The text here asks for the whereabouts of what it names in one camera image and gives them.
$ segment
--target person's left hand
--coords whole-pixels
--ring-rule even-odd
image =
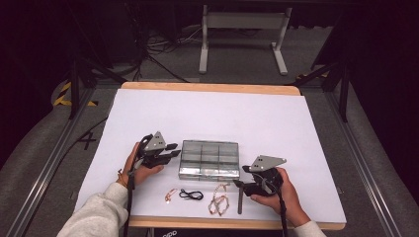
[[[129,171],[129,169],[131,167],[132,160],[133,160],[133,158],[135,156],[135,151],[136,151],[138,145],[139,145],[139,142],[136,142],[135,145],[134,145],[134,147],[133,147],[133,149],[132,149],[132,151],[131,151],[131,153],[129,154],[128,158],[126,159],[126,165],[124,166],[124,170],[122,171],[122,178],[123,178],[123,181],[124,181],[125,184],[128,183],[128,174],[127,173],[128,173],[128,171]],[[135,185],[137,186],[137,185],[141,184],[149,176],[154,175],[154,174],[157,174],[160,171],[162,171],[163,169],[164,169],[164,166],[163,165],[158,165],[158,166],[155,166],[155,167],[153,167],[151,169],[148,169],[145,166],[139,166],[139,168],[136,169],[135,172],[134,172],[134,182],[135,182]]]

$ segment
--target gray sleeve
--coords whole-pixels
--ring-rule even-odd
[[[64,236],[118,236],[126,222],[126,188],[112,183],[102,194],[89,197],[86,203],[67,220],[58,233]]]
[[[315,221],[308,221],[307,223],[297,227],[295,230],[298,237],[325,237],[323,231],[318,227]]]

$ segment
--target clear compartment box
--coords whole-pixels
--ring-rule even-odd
[[[184,140],[179,179],[232,182],[240,178],[238,144]]]

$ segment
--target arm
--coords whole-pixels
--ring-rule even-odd
[[[321,237],[325,236],[318,225],[312,221],[302,209],[295,187],[290,181],[286,170],[277,168],[283,177],[284,183],[281,186],[284,202],[287,206],[287,220],[295,227],[298,237]],[[251,198],[261,204],[271,207],[277,214],[281,213],[280,198],[278,196],[262,197],[253,195]]]
[[[63,236],[118,236],[119,229],[126,222],[128,213],[125,208],[127,200],[127,171],[133,160],[138,143],[126,159],[121,177],[108,186],[102,194],[89,197],[86,203],[67,220],[59,237]],[[163,170],[163,166],[152,169],[140,166],[135,171],[135,184],[139,185],[149,176]]]

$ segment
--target hand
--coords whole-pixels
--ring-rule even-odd
[[[128,171],[131,168],[132,160],[135,156],[136,149],[139,145],[139,142],[136,142],[131,153],[129,154],[128,158],[126,159],[126,165],[124,166],[124,170],[122,171],[122,178],[125,184],[128,183]],[[155,166],[151,169],[148,169],[145,166],[139,166],[138,169],[134,172],[134,182],[135,185],[139,185],[144,182],[149,176],[159,173],[164,169],[163,165]]]
[[[281,186],[281,192],[287,207],[287,220],[289,220],[294,227],[299,227],[310,221],[310,218],[299,204],[298,194],[289,179],[287,171],[278,167],[277,170],[284,180],[284,183]],[[277,214],[281,214],[280,198],[278,196],[262,197],[252,195],[250,198],[258,203],[271,207]]]

